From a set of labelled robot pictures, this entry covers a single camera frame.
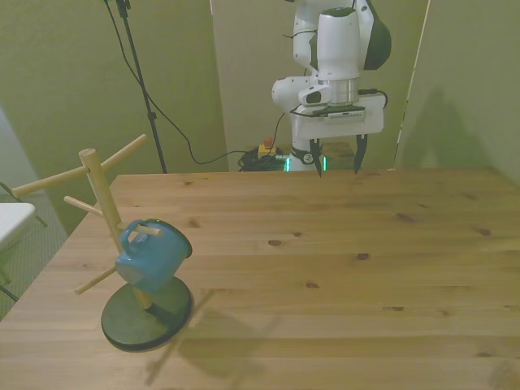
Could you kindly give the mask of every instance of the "mug handle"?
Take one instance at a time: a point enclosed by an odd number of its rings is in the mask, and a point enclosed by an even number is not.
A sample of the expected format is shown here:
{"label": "mug handle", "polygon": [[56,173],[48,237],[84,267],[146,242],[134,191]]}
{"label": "mug handle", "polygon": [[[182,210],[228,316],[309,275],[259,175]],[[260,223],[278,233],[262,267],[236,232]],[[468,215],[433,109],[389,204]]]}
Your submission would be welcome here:
{"label": "mug handle", "polygon": [[129,254],[132,252],[132,249],[130,248],[130,244],[128,242],[128,239],[130,238],[130,235],[139,225],[145,225],[145,221],[142,219],[138,219],[137,221],[133,221],[128,225],[128,227],[124,230],[123,234],[121,234],[121,245],[123,246],[124,251]]}

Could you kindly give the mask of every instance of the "wooden mug stand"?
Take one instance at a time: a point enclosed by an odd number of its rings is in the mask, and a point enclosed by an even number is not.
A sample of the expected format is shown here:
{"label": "wooden mug stand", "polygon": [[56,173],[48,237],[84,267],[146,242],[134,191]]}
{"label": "wooden mug stand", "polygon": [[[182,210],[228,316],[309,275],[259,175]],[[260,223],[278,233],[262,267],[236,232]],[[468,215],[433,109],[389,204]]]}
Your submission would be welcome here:
{"label": "wooden mug stand", "polygon": [[[83,163],[81,167],[14,188],[12,192],[16,197],[22,197],[87,175],[100,209],[73,197],[65,197],[64,201],[104,218],[115,247],[121,254],[124,250],[120,237],[129,223],[121,221],[105,172],[135,152],[146,140],[146,135],[138,137],[105,162],[101,162],[95,149],[82,150],[80,151],[80,159]],[[135,231],[148,235],[163,234],[160,229],[146,226],[136,227]],[[76,294],[86,292],[115,272],[116,268],[112,266],[78,287],[75,290]],[[150,349],[174,336],[189,320],[192,308],[193,299],[188,287],[175,277],[153,297],[139,288],[126,284],[107,302],[102,314],[102,330],[106,338],[120,349],[127,351]]]}

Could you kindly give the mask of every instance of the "blue mug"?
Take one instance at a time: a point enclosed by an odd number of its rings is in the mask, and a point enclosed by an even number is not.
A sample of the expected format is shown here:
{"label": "blue mug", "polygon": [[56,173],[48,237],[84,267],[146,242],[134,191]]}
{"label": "blue mug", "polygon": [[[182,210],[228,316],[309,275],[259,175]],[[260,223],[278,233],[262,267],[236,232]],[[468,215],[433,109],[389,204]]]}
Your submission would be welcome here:
{"label": "blue mug", "polygon": [[[139,233],[132,242],[130,234],[137,226],[162,230],[162,235]],[[171,226],[158,219],[137,220],[121,235],[124,252],[120,254],[115,268],[129,284],[155,294],[171,280],[182,262],[192,254],[189,240]]]}

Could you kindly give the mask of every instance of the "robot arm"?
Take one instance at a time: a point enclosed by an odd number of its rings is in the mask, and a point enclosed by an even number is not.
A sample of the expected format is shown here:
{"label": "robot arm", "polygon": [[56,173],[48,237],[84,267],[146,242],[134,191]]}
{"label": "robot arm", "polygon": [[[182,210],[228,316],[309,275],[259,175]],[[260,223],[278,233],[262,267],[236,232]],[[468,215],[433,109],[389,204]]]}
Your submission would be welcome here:
{"label": "robot arm", "polygon": [[297,4],[294,20],[294,58],[310,72],[318,70],[317,34],[320,15],[327,10],[351,8],[357,11],[359,31],[358,66],[366,71],[379,69],[390,57],[392,38],[387,27],[378,17],[371,0],[286,0]]}
{"label": "robot arm", "polygon": [[384,126],[383,96],[358,96],[360,71],[379,69],[392,50],[390,32],[371,0],[286,0],[297,5],[293,55],[312,73],[276,82],[273,100],[290,114],[291,166],[320,172],[323,138],[356,135],[356,171],[366,135]]}

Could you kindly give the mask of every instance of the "round base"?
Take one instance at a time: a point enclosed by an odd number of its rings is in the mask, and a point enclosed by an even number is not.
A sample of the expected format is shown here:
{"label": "round base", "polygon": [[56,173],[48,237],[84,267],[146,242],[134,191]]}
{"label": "round base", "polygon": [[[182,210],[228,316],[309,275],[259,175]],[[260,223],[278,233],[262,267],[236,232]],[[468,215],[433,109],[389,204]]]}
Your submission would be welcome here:
{"label": "round base", "polygon": [[143,310],[130,284],[106,303],[101,325],[106,338],[123,351],[152,349],[170,340],[188,322],[193,308],[191,293],[173,278],[151,296],[153,305]]}

